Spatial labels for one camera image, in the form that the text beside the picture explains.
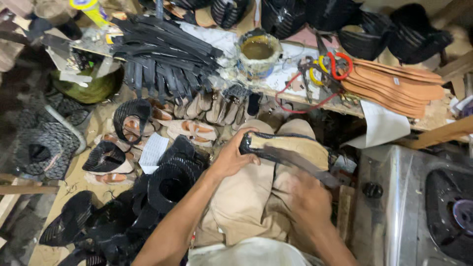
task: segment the sandal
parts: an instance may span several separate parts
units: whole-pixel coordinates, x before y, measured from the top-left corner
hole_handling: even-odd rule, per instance
[[[173,120],[173,116],[162,109],[154,107],[153,114],[151,115],[150,120],[153,122],[158,122],[163,126],[167,126],[169,124],[169,121]]]
[[[173,120],[167,129],[169,135],[181,134],[184,136],[201,137],[209,141],[217,139],[217,131],[211,125],[191,120]]]

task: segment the red handle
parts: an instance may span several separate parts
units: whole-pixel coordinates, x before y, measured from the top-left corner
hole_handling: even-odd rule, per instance
[[[346,54],[344,53],[336,53],[335,55],[336,56],[339,56],[343,59],[345,59],[347,62],[348,62],[348,71],[345,72],[343,75],[341,76],[338,76],[337,75],[337,69],[335,67],[335,57],[333,56],[332,52],[328,52],[328,57],[330,57],[330,61],[332,62],[332,76],[334,79],[336,80],[343,80],[345,79],[346,77],[348,77],[348,74],[350,74],[350,72],[353,70],[353,61],[351,60],[351,58],[349,56],[347,56]]]

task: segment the red wire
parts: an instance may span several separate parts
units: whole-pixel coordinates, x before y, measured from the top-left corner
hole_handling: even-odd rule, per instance
[[[307,110],[302,110],[302,111],[294,111],[294,110],[291,110],[291,109],[287,109],[287,108],[284,108],[282,106],[282,104],[278,101],[278,94],[281,94],[283,93],[287,88],[289,88],[289,86],[291,85],[291,83],[298,77],[300,76],[300,72],[297,73],[297,75],[295,75],[294,77],[291,78],[291,80],[289,80],[289,82],[286,84],[286,87],[282,90],[282,91],[278,91],[276,93],[276,95],[274,96],[274,98],[276,99],[276,102],[278,103],[278,105],[282,108],[282,110],[284,111],[288,111],[290,113],[293,113],[293,114],[306,114],[308,113],[310,110],[314,110],[314,109],[317,109],[319,107],[321,107],[322,105],[324,105],[326,102],[330,101],[333,97],[337,96],[338,95],[338,92],[337,93],[334,93],[332,95],[330,95],[329,97],[327,97],[325,100],[321,101],[319,104],[317,104],[316,106],[312,106],[310,107],[309,109]]]

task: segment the paint can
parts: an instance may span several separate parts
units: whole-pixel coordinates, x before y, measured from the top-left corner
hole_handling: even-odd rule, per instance
[[[241,36],[236,51],[238,69],[251,80],[267,78],[282,54],[279,40],[259,28]]]

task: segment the metal surface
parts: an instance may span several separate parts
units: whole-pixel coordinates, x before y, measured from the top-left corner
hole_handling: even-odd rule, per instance
[[[383,195],[357,195],[350,248],[364,266],[465,266],[443,254],[430,237],[425,214],[425,181],[429,172],[446,168],[473,173],[420,151],[387,145],[364,149],[359,187],[382,186]]]

